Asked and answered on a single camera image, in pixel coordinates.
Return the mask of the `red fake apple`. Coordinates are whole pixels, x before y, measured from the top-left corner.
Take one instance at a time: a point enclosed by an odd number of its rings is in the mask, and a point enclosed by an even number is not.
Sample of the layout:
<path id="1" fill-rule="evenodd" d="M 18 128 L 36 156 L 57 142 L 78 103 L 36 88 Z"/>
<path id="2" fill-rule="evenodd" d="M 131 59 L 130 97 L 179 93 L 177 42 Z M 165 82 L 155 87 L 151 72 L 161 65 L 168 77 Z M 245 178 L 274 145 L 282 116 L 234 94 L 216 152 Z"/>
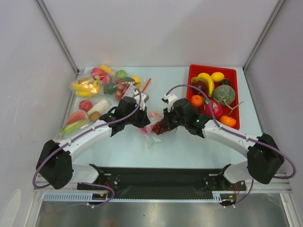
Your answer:
<path id="1" fill-rule="evenodd" d="M 149 130 L 147 128 L 140 128 L 140 132 L 144 135 L 148 135 L 149 134 Z"/>

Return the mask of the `clear zip bag blue seal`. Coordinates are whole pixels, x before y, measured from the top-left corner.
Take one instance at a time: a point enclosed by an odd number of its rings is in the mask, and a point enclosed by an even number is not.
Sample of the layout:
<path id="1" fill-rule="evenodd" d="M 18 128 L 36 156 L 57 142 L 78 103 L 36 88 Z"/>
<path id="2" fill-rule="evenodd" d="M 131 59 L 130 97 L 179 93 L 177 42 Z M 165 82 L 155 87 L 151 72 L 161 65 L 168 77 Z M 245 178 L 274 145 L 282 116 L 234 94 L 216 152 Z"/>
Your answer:
<path id="1" fill-rule="evenodd" d="M 176 134 L 177 128 L 170 129 L 167 126 L 163 126 L 162 125 L 163 119 L 164 119 L 164 114 L 152 113 L 149 116 L 150 124 L 139 129 L 140 133 L 146 139 L 148 148 L 153 147 L 153 145 L 157 143 L 168 140 Z"/>

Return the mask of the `purple fake grapes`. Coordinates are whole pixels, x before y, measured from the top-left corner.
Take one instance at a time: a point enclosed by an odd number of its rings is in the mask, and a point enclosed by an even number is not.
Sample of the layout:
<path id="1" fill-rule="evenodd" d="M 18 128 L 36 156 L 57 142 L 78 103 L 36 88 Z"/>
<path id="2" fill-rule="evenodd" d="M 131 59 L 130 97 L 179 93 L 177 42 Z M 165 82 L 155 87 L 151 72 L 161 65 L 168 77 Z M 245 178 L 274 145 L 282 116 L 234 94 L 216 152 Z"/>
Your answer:
<path id="1" fill-rule="evenodd" d="M 152 132 L 156 133 L 157 135 L 161 135 L 169 131 L 170 128 L 168 126 L 165 126 L 163 121 L 157 122 L 152 128 Z"/>

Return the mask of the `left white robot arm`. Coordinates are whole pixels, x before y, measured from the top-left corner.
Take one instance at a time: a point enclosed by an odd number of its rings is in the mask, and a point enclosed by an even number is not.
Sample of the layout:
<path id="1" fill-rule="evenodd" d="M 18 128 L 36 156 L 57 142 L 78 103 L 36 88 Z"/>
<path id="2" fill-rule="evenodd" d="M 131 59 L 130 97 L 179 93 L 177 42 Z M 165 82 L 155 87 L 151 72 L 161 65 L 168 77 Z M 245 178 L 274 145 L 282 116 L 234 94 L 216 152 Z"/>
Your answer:
<path id="1" fill-rule="evenodd" d="M 93 164 L 76 165 L 74 160 L 91 146 L 124 130 L 127 125 L 137 128 L 147 126 L 150 123 L 145 106 L 148 99 L 147 94 L 125 96 L 118 106 L 111 108 L 85 131 L 60 142 L 47 141 L 36 165 L 33 186 L 39 188 L 36 179 L 40 175 L 48 186 L 57 190 L 69 183 L 82 182 L 93 189 L 100 189 L 104 185 L 101 169 Z"/>

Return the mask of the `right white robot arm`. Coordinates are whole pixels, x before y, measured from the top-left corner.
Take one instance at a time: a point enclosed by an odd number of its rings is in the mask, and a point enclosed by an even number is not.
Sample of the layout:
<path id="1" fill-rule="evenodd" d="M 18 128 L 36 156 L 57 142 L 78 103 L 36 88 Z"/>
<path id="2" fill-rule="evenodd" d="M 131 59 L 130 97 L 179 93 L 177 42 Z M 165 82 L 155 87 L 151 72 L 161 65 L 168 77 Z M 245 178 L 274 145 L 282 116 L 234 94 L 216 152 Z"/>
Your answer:
<path id="1" fill-rule="evenodd" d="M 176 97 L 163 98 L 167 107 L 163 110 L 163 125 L 173 130 L 184 127 L 190 134 L 219 142 L 243 155 L 247 160 L 238 164 L 227 164 L 220 172 L 219 186 L 231 189 L 241 180 L 253 179 L 269 184 L 284 163 L 272 136 L 264 133 L 251 136 L 233 128 L 224 127 L 210 116 L 197 114 L 190 102 Z"/>

